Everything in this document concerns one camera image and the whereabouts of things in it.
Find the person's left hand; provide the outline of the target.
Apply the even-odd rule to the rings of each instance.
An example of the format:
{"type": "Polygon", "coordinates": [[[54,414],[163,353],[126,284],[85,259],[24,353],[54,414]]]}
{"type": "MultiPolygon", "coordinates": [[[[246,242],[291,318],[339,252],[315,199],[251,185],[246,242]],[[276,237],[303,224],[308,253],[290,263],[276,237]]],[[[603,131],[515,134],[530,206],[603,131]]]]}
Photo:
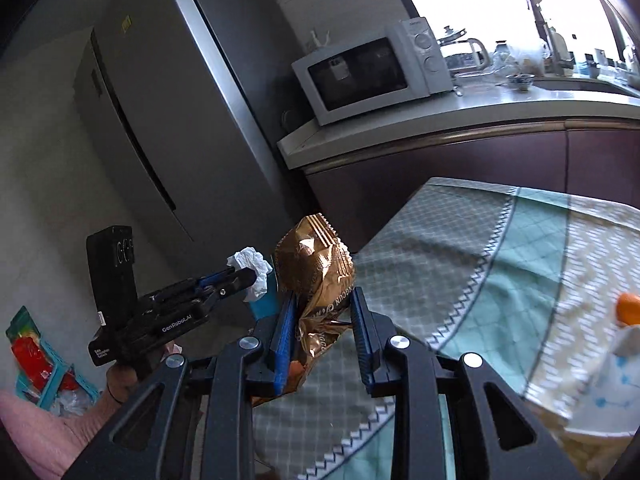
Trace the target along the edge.
{"type": "Polygon", "coordinates": [[[128,366],[112,365],[106,373],[106,386],[96,404],[85,414],[63,420],[64,451],[62,474],[76,460],[103,426],[138,388],[137,373],[128,366]]]}

